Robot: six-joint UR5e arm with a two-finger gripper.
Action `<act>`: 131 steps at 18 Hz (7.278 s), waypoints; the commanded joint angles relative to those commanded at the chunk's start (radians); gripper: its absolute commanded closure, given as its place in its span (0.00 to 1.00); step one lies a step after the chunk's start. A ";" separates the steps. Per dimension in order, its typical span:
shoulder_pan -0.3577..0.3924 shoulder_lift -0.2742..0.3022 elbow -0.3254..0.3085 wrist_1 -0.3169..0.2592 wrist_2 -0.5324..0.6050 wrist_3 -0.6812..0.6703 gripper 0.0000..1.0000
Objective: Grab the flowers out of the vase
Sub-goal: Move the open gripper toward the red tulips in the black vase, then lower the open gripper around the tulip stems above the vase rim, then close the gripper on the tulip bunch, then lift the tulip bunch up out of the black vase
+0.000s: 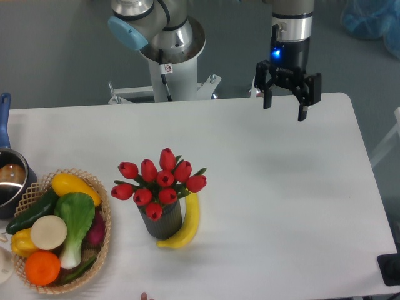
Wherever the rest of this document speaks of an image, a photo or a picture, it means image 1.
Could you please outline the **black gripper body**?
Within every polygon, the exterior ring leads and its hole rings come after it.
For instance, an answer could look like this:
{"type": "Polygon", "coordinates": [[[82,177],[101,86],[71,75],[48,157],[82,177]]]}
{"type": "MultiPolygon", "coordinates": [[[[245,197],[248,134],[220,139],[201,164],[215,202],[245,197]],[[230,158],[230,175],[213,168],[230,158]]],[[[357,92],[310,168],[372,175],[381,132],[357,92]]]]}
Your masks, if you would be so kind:
{"type": "Polygon", "coordinates": [[[310,38],[301,41],[279,41],[276,37],[272,37],[270,60],[266,71],[266,75],[269,74],[271,78],[264,79],[265,85],[261,90],[266,91],[275,85],[288,90],[296,88],[306,91],[304,77],[309,47],[310,38]]]}

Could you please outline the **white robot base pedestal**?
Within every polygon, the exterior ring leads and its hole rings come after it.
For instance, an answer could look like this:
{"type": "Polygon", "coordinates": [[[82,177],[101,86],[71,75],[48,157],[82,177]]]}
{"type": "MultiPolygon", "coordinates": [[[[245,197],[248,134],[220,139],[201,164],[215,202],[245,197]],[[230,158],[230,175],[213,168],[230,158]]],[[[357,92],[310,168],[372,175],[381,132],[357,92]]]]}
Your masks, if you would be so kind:
{"type": "Polygon", "coordinates": [[[194,101],[215,99],[215,90],[222,77],[211,74],[204,82],[198,81],[196,57],[177,64],[159,64],[148,60],[151,85],[144,87],[113,88],[109,84],[109,104],[138,103],[143,99],[154,102],[194,101]]]}

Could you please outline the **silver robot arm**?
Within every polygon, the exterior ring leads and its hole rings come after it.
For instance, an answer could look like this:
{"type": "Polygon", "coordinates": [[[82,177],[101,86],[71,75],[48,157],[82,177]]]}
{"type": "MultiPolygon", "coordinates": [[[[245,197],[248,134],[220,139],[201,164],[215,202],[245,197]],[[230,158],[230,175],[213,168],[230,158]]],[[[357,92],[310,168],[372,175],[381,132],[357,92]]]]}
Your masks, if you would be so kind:
{"type": "MultiPolygon", "coordinates": [[[[269,59],[256,65],[251,96],[263,94],[263,107],[272,104],[274,86],[291,91],[299,102],[299,121],[321,100],[322,76],[306,72],[313,1],[272,1],[269,59]]],[[[156,102],[211,99],[221,77],[198,82],[198,57],[206,37],[203,27],[188,16],[187,1],[112,1],[108,26],[125,47],[148,61],[156,102]]]]}

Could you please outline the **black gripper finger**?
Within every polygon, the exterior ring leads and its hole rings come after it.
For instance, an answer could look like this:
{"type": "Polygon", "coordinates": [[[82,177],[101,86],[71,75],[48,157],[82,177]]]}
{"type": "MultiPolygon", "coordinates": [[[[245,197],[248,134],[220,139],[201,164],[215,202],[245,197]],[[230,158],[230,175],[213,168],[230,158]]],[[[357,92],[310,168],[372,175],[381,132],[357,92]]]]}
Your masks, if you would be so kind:
{"type": "Polygon", "coordinates": [[[263,93],[264,109],[269,109],[272,106],[272,86],[274,84],[274,78],[267,80],[270,66],[271,63],[269,61],[257,63],[254,78],[254,87],[263,93]]]}
{"type": "Polygon", "coordinates": [[[302,82],[298,121],[304,121],[307,118],[308,108],[321,100],[321,94],[322,74],[317,72],[316,74],[307,75],[302,82]]]}

